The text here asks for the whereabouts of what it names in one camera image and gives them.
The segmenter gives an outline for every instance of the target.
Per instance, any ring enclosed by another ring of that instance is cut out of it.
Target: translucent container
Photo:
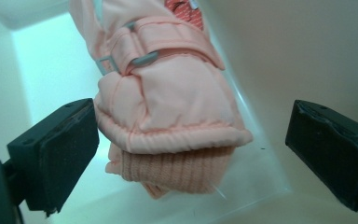
[[[12,3],[0,1],[1,161],[8,142],[52,111],[93,98],[101,77],[67,3],[30,2],[10,14]],[[284,144],[295,99],[358,121],[358,2],[199,3],[255,136],[235,151],[218,191],[153,200],[138,183],[104,172],[109,142],[101,135],[62,211],[45,218],[23,203],[26,223],[358,223]]]

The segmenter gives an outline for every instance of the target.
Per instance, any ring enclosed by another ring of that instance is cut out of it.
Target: velcro strap
[[[152,62],[156,52],[159,58],[191,53],[217,68],[224,69],[223,62],[208,36],[197,27],[176,18],[147,17],[132,22],[117,30],[110,46],[115,66],[122,76],[126,76],[137,66],[133,63],[136,60],[142,59],[140,61],[143,62],[144,58],[149,56],[146,61]]]

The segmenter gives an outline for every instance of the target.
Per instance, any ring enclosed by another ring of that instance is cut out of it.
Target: black rubber pad
[[[358,123],[323,105],[295,101],[289,146],[353,211],[358,211]]]
[[[91,99],[64,105],[7,145],[30,210],[60,212],[99,144]]]

